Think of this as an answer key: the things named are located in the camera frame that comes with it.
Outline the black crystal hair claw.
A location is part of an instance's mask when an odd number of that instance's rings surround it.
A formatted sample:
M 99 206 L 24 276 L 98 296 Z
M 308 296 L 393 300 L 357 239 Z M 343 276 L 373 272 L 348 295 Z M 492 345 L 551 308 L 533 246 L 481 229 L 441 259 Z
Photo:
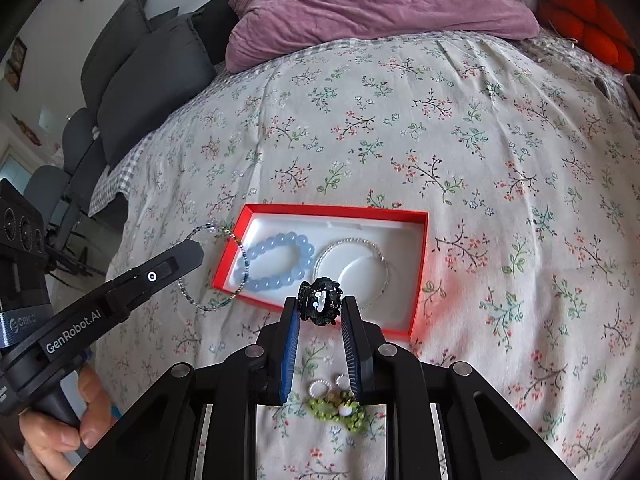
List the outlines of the black crystal hair claw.
M 340 284 L 330 278 L 302 281 L 297 296 L 297 310 L 303 321 L 317 326 L 335 325 L 341 313 L 343 292 Z

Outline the grey office chair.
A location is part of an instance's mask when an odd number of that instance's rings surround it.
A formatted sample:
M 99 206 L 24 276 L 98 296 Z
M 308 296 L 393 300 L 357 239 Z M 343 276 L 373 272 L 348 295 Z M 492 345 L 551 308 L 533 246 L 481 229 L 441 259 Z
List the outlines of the grey office chair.
M 76 256 L 67 248 L 81 216 L 89 213 L 91 197 L 106 167 L 102 140 L 93 135 L 94 118 L 81 107 L 66 122 L 62 136 L 63 166 L 44 165 L 30 177 L 24 196 L 42 215 L 46 271 L 61 270 L 91 276 L 88 250 Z

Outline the green bead bracelet white pendant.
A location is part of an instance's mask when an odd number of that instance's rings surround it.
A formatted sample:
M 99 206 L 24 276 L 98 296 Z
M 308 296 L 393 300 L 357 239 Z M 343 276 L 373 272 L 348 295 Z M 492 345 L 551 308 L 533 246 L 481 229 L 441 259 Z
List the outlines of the green bead bracelet white pendant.
M 366 426 L 367 412 L 351 392 L 331 393 L 308 401 L 311 414 L 320 422 L 341 424 L 350 432 L 361 432 Z

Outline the red jewelry box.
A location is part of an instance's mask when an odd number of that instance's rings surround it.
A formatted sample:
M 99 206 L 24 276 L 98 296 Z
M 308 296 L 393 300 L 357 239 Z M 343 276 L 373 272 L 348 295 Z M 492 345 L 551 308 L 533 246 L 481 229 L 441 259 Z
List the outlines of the red jewelry box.
M 281 310 L 302 281 L 330 278 L 362 317 L 406 339 L 416 324 L 427 259 L 425 211 L 328 205 L 247 204 L 213 288 Z

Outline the orange knitted cushion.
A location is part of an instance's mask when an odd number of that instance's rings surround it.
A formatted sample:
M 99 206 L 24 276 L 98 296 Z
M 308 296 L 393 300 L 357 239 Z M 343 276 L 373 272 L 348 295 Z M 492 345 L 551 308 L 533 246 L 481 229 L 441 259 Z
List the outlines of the orange knitted cushion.
M 639 55 L 602 0 L 539 0 L 537 18 L 559 36 L 622 73 L 633 73 Z

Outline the floral bed sheet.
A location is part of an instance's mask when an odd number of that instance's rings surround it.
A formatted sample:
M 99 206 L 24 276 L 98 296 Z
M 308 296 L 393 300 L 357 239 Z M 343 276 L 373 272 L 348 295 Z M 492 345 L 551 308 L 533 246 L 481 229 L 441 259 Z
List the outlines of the floral bed sheet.
M 129 408 L 251 344 L 295 288 L 213 288 L 226 232 L 293 232 L 419 359 L 474 366 L 573 474 L 639 435 L 639 121 L 623 76 L 549 35 L 343 40 L 222 74 L 130 155 L 118 275 L 188 236 L 202 266 L 96 347 Z

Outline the dark grey cushion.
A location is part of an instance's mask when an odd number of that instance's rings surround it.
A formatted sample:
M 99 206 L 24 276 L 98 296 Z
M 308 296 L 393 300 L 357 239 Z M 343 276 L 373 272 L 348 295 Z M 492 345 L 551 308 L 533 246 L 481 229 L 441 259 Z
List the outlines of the dark grey cushion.
M 110 167 L 216 75 L 190 15 L 148 18 L 147 1 L 120 4 L 80 73 L 86 107 Z

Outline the purple pillow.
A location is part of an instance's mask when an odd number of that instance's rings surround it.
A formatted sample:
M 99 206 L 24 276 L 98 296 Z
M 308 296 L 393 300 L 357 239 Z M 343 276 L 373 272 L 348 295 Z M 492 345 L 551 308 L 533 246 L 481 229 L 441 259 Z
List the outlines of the purple pillow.
M 439 30 L 484 32 L 503 39 L 536 36 L 521 0 L 228 0 L 238 16 L 226 66 L 239 73 L 339 39 L 375 39 Z

